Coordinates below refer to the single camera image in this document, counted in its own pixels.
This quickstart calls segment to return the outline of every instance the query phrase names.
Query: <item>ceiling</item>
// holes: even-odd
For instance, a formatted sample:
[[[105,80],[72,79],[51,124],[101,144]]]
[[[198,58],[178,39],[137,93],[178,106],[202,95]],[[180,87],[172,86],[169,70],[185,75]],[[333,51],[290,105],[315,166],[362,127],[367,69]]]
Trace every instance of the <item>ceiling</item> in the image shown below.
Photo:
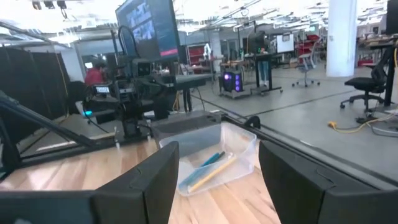
[[[1,0],[0,21],[43,35],[54,41],[73,42],[109,37],[117,27],[115,10],[124,0],[66,0],[65,18],[55,9],[35,10],[32,0]],[[178,29],[234,29],[244,22],[271,24],[271,29],[300,30],[327,26],[327,0],[173,0]],[[358,0],[358,24],[376,23],[386,13],[386,0]],[[32,42],[24,34],[0,28],[0,44]]]

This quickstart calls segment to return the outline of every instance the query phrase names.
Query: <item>black office chair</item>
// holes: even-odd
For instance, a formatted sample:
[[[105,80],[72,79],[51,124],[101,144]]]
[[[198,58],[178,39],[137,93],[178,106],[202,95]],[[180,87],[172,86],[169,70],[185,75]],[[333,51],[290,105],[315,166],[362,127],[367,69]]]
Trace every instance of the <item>black office chair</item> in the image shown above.
[[[348,100],[342,101],[340,103],[341,109],[346,107],[344,103],[354,103],[355,100],[360,99],[365,101],[365,112],[370,112],[369,100],[378,100],[379,103],[384,103],[383,98],[380,96],[370,95],[369,93],[382,93],[386,89],[387,73],[384,71],[384,66],[387,65],[393,53],[394,49],[388,48],[384,51],[382,59],[377,64],[367,65],[367,67],[372,68],[371,78],[357,77],[344,83],[345,85],[353,86],[357,90],[365,91],[365,94],[352,96]]]

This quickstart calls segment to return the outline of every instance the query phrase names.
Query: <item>red shirt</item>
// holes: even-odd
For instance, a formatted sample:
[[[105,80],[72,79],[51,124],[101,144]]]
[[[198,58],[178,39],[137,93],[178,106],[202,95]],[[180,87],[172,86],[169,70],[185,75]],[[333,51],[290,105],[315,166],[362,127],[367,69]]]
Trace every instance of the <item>red shirt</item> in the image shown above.
[[[87,71],[87,75],[85,78],[86,85],[95,85],[104,83],[104,78],[102,77],[101,72],[97,68],[91,68]]]

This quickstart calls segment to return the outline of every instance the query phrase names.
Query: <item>whiteboard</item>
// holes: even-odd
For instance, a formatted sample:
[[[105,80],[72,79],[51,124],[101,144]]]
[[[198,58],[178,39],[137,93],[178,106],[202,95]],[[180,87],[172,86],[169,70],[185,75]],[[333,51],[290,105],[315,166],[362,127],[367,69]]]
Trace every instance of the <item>whiteboard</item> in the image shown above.
[[[277,35],[276,36],[277,53],[294,51],[294,35]]]

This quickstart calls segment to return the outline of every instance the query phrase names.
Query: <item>office chair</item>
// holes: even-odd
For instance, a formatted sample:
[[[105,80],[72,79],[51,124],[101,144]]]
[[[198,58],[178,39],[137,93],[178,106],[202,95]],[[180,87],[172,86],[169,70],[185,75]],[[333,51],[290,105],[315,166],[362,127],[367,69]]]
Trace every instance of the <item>office chair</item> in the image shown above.
[[[378,100],[379,103],[384,103],[384,99],[380,96],[370,95],[369,93],[383,93],[386,89],[387,73],[384,71],[384,66],[388,64],[389,59],[394,53],[393,48],[388,48],[384,51],[382,59],[376,65],[369,65],[367,67],[372,69],[371,77],[356,77],[345,82],[345,85],[353,86],[356,90],[362,90],[365,94],[350,97],[348,100],[340,103],[340,108],[345,108],[345,103],[354,103],[355,100],[365,101],[365,112],[369,110],[369,100]]]
[[[307,54],[302,54],[298,56],[298,59],[303,60],[303,64],[297,65],[296,68],[298,68],[302,73],[304,73],[304,78],[300,78],[296,81],[296,85],[299,85],[300,82],[304,82],[304,86],[308,87],[308,84],[314,84],[315,82],[317,85],[321,85],[321,82],[317,79],[309,78],[307,76],[307,73],[309,70],[312,70],[317,67],[318,59],[315,58],[317,57],[318,53],[316,52],[318,49],[317,47],[320,45],[320,42],[322,41],[322,38],[319,38],[314,44],[311,49],[311,53]]]

